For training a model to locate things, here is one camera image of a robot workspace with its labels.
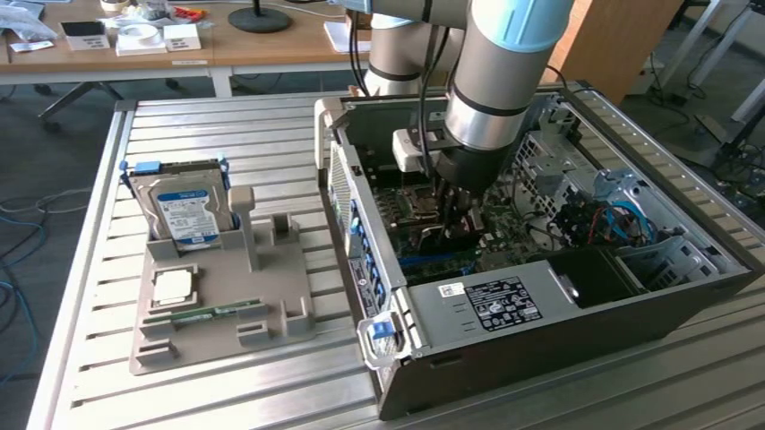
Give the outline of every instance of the hard drive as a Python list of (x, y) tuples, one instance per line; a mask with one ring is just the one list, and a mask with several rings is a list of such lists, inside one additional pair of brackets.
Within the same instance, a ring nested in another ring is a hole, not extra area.
[(210, 159), (185, 163), (123, 164), (154, 240), (174, 239), (179, 251), (221, 244), (221, 232), (234, 229), (229, 209), (227, 163)]

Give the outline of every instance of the green circuit board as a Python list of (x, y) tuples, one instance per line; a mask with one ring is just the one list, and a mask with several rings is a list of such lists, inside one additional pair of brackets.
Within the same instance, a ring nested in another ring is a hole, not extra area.
[(485, 231), (476, 246), (457, 253), (421, 255), (417, 238), (424, 229), (438, 226), (436, 201), (428, 186), (377, 190), (378, 209), (409, 285), (524, 264), (540, 253), (526, 221), (504, 203), (508, 202), (504, 197), (498, 189), (486, 194), (481, 210)]

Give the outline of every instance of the wooden cabinet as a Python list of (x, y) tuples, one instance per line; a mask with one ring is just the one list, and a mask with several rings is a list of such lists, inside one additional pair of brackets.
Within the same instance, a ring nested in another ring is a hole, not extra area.
[[(620, 103), (683, 0), (576, 0), (550, 59), (569, 81), (588, 80)], [(545, 73), (544, 82), (556, 80)]]

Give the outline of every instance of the blue hard drive label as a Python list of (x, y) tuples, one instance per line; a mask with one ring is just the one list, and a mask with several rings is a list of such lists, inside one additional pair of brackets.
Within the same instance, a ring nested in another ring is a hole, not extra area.
[(211, 201), (206, 190), (163, 193), (157, 196), (173, 238), (186, 249), (203, 248), (218, 238), (215, 215), (206, 208)]

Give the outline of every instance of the aluminum table surface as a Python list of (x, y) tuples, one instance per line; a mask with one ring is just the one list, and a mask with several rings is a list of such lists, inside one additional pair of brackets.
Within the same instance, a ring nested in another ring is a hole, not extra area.
[[(314, 101), (334, 95), (147, 101), (115, 114), (28, 428), (687, 429), (765, 422), (761, 281), (661, 341), (412, 417), (377, 419), (314, 180)], [(761, 230), (711, 198), (696, 176), (644, 142), (594, 94), (580, 97), (765, 258)], [(585, 136), (588, 143), (598, 145)], [(290, 211), (301, 223), (319, 334), (305, 343), (134, 376), (129, 355), (147, 225), (119, 184), (118, 164), (219, 153), (231, 161), (233, 184), (254, 187), (255, 222)], [(617, 168), (621, 161), (602, 163)]]

